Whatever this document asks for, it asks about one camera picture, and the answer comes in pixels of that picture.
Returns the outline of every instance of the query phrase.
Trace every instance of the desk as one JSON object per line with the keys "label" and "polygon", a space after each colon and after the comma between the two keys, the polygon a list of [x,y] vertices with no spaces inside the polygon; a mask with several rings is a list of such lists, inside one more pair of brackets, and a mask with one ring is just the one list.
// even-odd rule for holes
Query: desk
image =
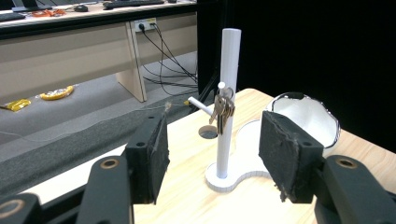
{"label": "desk", "polygon": [[[0,104],[115,73],[137,100],[146,101],[134,21],[161,17],[160,24],[160,20],[174,21],[180,15],[183,26],[170,35],[165,30],[163,38],[173,37],[167,44],[175,55],[196,51],[196,21],[185,24],[186,13],[196,10],[195,5],[184,1],[103,10],[100,3],[88,5],[86,13],[1,22]],[[191,27],[195,32],[186,32]]]}
{"label": "desk", "polygon": [[[236,94],[232,150],[237,131],[246,123],[260,119],[272,100],[262,92],[245,89]],[[168,125],[170,164],[156,205],[134,205],[134,220],[142,223],[316,223],[311,204],[282,203],[272,179],[251,177],[229,193],[217,193],[205,183],[205,169],[216,161],[217,139],[204,139],[198,132],[208,125],[209,116],[197,111]],[[107,155],[120,155],[124,146]],[[396,154],[358,136],[341,131],[331,154],[361,161],[388,191],[396,193]],[[89,161],[25,192],[37,193],[42,203],[88,179]]]}

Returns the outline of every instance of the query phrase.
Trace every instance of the gray carpet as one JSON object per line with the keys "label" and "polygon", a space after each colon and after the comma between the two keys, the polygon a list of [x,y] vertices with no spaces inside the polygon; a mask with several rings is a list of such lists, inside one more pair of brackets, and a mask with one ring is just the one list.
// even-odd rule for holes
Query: gray carpet
{"label": "gray carpet", "polygon": [[[194,73],[195,52],[177,59]],[[170,69],[163,68],[163,76],[173,76],[166,81],[195,84],[175,72],[180,71],[176,65],[164,64]],[[158,63],[146,67],[154,74],[160,72]],[[158,79],[142,70],[144,77]],[[0,111],[0,198],[29,189],[126,144],[141,120],[164,111],[165,103],[172,104],[168,123],[187,116],[191,109],[183,102],[190,96],[198,98],[197,88],[146,81],[146,89],[148,100],[139,103],[114,75],[109,75],[77,84],[70,96],[59,101],[32,97],[32,103],[19,112]],[[211,103],[209,96],[205,104]]]}

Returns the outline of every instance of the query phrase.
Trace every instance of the white base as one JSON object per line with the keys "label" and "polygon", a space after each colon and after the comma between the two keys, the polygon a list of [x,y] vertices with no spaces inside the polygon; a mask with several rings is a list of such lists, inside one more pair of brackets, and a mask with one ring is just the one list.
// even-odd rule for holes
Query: white base
{"label": "white base", "polygon": [[217,176],[217,164],[210,164],[205,173],[206,184],[217,192],[230,192],[244,179],[252,176],[271,178],[259,157],[261,121],[245,124],[236,136],[235,153],[228,163],[227,177]]}

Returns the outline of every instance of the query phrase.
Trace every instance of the electrical socket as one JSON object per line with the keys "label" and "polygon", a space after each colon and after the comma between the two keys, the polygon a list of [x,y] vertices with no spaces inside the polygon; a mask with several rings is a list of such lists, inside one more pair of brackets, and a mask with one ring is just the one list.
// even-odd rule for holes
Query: electrical socket
{"label": "electrical socket", "polygon": [[134,28],[137,32],[142,32],[142,30],[140,30],[139,28],[140,24],[143,24],[145,26],[145,31],[152,30],[155,29],[155,27],[151,24],[157,24],[157,19],[149,18],[149,19],[134,21]]}

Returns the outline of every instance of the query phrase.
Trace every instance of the keyboard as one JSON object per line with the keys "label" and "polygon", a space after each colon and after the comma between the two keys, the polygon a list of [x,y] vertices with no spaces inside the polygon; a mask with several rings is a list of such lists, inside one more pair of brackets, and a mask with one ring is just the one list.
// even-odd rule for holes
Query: keyboard
{"label": "keyboard", "polygon": [[8,13],[0,14],[0,21],[17,21],[23,19],[25,19],[25,16],[16,12],[8,12]]}
{"label": "keyboard", "polygon": [[103,6],[107,9],[115,8],[115,7],[140,7],[140,6],[149,6],[149,5],[160,5],[165,3],[163,0],[130,0],[130,1],[114,1],[114,2],[105,2]]}

